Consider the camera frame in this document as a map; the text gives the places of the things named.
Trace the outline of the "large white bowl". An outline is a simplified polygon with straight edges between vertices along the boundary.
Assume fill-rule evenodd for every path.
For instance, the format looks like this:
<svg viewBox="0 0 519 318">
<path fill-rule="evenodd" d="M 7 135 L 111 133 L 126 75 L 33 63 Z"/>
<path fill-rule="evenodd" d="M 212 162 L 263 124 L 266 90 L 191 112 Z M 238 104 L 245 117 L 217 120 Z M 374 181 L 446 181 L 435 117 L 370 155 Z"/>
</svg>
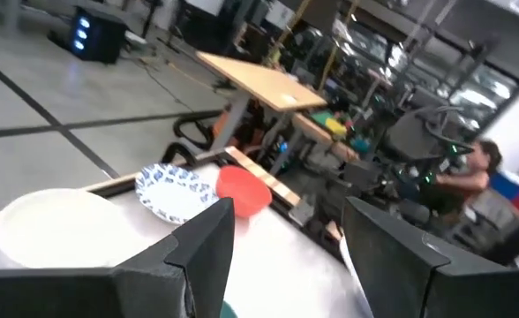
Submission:
<svg viewBox="0 0 519 318">
<path fill-rule="evenodd" d="M 82 190 L 28 193 L 0 212 L 0 251 L 22 268 L 113 267 L 150 245 L 123 209 Z"/>
</svg>

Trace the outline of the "grey office chair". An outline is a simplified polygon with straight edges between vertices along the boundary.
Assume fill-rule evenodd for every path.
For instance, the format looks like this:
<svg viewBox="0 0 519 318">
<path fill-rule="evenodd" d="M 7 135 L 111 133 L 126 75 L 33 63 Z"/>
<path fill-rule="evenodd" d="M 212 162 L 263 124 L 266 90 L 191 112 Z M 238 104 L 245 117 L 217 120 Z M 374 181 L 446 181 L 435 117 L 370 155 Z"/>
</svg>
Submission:
<svg viewBox="0 0 519 318">
<path fill-rule="evenodd" d="M 405 112 L 390 126 L 378 150 L 401 163 L 441 161 L 450 156 L 474 151 L 471 144 L 443 135 L 448 114 L 461 110 L 455 106 L 426 107 Z"/>
</svg>

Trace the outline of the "grey metal corner bracket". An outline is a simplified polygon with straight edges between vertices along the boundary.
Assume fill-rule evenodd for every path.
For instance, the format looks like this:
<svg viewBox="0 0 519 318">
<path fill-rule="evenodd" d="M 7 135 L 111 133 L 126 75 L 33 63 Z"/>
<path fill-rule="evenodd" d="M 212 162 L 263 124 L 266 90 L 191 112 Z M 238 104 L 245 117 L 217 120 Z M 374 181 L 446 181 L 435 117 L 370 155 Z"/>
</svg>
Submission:
<svg viewBox="0 0 519 318">
<path fill-rule="evenodd" d="M 289 216 L 299 226 L 305 226 L 314 217 L 314 207 L 308 200 L 301 200 L 289 211 Z"/>
</svg>

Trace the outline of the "person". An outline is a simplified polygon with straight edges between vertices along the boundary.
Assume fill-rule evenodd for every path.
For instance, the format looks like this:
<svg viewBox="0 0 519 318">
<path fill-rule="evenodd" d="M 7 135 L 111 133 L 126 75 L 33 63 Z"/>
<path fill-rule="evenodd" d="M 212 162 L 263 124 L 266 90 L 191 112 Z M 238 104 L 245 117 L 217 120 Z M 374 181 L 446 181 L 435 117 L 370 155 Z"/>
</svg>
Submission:
<svg viewBox="0 0 519 318">
<path fill-rule="evenodd" d="M 456 224 L 465 205 L 488 188 L 491 176 L 502 161 L 499 147 L 492 140 L 476 140 L 472 147 L 474 151 L 465 156 L 465 171 L 436 177 L 433 209 L 448 225 Z"/>
</svg>

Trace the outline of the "yellow block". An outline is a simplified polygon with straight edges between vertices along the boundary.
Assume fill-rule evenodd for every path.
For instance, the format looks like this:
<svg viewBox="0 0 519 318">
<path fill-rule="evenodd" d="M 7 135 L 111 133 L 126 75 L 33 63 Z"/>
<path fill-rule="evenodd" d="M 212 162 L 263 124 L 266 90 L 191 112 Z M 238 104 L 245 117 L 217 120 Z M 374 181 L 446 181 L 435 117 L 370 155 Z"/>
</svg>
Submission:
<svg viewBox="0 0 519 318">
<path fill-rule="evenodd" d="M 347 127 L 341 124 L 338 120 L 333 117 L 329 117 L 325 121 L 325 127 L 333 134 L 333 135 L 346 135 Z"/>
</svg>

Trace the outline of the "black box with blue lights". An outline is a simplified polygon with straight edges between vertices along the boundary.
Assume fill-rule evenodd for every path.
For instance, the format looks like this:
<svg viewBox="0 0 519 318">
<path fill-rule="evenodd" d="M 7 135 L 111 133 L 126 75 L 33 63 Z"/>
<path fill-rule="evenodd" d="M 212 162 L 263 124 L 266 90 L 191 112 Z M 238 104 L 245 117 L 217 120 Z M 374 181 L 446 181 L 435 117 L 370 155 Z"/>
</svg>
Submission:
<svg viewBox="0 0 519 318">
<path fill-rule="evenodd" d="M 127 29 L 118 16 L 95 8 L 76 6 L 71 19 L 68 48 L 81 60 L 115 64 Z"/>
</svg>

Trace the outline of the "green block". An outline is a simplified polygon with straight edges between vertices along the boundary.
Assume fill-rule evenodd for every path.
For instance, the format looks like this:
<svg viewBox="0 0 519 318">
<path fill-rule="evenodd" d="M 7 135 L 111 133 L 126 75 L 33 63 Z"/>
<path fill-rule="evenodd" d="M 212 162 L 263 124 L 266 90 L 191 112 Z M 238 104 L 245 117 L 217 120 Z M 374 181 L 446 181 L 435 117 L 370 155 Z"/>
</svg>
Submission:
<svg viewBox="0 0 519 318">
<path fill-rule="evenodd" d="M 334 118 L 335 115 L 332 111 L 321 110 L 310 114 L 311 119 L 319 125 L 325 125 L 329 118 Z"/>
</svg>

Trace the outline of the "light wooden desk grey legs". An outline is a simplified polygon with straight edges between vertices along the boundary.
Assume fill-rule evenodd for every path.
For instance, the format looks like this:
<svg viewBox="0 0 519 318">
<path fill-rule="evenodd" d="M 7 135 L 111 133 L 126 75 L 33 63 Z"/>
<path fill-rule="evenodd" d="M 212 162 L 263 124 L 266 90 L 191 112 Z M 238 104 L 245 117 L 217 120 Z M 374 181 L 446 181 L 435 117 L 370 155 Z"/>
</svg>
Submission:
<svg viewBox="0 0 519 318">
<path fill-rule="evenodd" d="M 228 145 L 252 97 L 281 113 L 317 108 L 327 104 L 312 90 L 294 81 L 288 74 L 275 69 L 202 51 L 198 51 L 196 55 L 239 88 L 235 100 L 231 103 L 224 126 L 214 139 L 211 147 L 213 150 Z"/>
</svg>

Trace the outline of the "metal storage rack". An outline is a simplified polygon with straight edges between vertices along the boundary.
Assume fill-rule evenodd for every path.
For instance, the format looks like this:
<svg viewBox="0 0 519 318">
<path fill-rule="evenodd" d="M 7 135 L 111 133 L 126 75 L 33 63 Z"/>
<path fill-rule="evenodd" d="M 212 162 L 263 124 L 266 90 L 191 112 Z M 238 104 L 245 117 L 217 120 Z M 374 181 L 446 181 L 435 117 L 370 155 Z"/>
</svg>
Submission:
<svg viewBox="0 0 519 318">
<path fill-rule="evenodd" d="M 482 133 L 519 96 L 519 0 L 337 0 L 355 50 Z"/>
</svg>

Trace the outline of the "blue white patterned bowl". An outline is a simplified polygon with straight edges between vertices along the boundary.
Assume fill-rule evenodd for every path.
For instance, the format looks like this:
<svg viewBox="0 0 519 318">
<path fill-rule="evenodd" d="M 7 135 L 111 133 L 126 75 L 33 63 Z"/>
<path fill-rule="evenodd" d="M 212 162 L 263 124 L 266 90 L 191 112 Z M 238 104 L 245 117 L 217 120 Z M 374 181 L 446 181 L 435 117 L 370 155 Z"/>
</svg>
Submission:
<svg viewBox="0 0 519 318">
<path fill-rule="evenodd" d="M 135 177 L 139 202 L 165 222 L 182 225 L 218 200 L 213 185 L 198 173 L 168 164 L 154 163 Z"/>
</svg>

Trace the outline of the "orange bowl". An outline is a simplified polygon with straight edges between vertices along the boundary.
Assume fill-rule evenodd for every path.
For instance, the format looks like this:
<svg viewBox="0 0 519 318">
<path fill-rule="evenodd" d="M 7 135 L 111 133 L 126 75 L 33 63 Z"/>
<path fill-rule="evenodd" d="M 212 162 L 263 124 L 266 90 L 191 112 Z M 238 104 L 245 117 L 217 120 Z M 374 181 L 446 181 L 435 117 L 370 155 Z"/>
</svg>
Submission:
<svg viewBox="0 0 519 318">
<path fill-rule="evenodd" d="M 220 169 L 215 190 L 219 198 L 231 198 L 236 216 L 243 218 L 258 214 L 273 199 L 270 189 L 260 178 L 234 165 Z"/>
</svg>

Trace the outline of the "wooden table border black rail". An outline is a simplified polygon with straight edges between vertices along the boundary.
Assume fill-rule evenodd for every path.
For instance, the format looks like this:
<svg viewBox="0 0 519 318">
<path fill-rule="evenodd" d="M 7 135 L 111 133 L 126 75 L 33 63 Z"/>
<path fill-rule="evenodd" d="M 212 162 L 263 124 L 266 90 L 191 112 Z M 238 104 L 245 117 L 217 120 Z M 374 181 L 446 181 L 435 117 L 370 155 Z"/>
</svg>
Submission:
<svg viewBox="0 0 519 318">
<path fill-rule="evenodd" d="M 270 208 L 279 214 L 284 220 L 293 226 L 300 228 L 301 223 L 294 220 L 289 212 L 300 202 L 300 197 L 293 193 L 284 183 L 270 175 L 252 159 L 234 147 L 223 148 L 212 152 L 202 153 L 194 157 L 178 159 L 171 162 L 183 168 L 197 169 L 209 163 L 215 163 L 222 167 L 227 164 L 236 165 L 248 170 L 252 175 L 259 178 L 270 189 L 275 197 L 270 204 Z M 122 193 L 127 193 L 134 188 L 134 179 L 137 172 L 119 178 L 110 179 L 101 183 L 82 187 L 82 190 L 100 195 L 103 198 L 112 198 Z"/>
</svg>

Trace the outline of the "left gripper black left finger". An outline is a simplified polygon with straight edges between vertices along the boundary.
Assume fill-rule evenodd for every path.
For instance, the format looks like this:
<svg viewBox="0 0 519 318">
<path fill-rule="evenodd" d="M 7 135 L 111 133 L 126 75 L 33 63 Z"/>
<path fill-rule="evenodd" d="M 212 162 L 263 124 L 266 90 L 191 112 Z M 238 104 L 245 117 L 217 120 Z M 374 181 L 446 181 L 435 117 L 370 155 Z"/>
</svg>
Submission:
<svg viewBox="0 0 519 318">
<path fill-rule="evenodd" d="M 0 269 L 0 318 L 220 318 L 234 237 L 223 198 L 113 268 Z"/>
</svg>

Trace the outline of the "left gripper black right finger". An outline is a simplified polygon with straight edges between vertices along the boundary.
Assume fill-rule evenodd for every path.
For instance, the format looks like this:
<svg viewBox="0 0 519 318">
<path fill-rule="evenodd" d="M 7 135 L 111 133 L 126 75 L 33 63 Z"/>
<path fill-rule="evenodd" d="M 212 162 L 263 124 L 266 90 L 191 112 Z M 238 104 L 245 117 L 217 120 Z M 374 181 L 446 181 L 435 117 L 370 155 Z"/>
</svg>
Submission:
<svg viewBox="0 0 519 318">
<path fill-rule="evenodd" d="M 355 197 L 345 200 L 342 227 L 374 318 L 519 318 L 519 269 Z"/>
</svg>

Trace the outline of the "cluttered wooden desk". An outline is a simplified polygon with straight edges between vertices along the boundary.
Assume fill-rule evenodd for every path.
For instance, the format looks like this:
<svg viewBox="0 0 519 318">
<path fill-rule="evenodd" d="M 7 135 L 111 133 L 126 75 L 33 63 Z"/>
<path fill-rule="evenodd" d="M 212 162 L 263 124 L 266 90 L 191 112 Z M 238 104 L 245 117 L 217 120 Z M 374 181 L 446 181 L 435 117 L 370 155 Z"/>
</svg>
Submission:
<svg viewBox="0 0 519 318">
<path fill-rule="evenodd" d="M 306 115 L 296 113 L 291 119 L 294 132 L 289 141 L 288 152 L 298 152 L 298 158 L 311 172 L 326 173 L 337 170 L 342 163 L 359 159 L 358 153 L 345 141 L 339 140 Z"/>
</svg>

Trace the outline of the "blue and red box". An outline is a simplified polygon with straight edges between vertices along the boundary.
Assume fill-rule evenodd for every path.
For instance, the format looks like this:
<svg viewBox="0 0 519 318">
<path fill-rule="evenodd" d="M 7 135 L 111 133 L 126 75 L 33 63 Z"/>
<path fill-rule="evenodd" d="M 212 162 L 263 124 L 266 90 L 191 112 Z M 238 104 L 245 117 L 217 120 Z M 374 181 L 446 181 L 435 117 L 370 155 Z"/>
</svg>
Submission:
<svg viewBox="0 0 519 318">
<path fill-rule="evenodd" d="M 491 188 L 509 201 L 519 211 L 519 184 L 497 173 L 491 177 Z"/>
</svg>

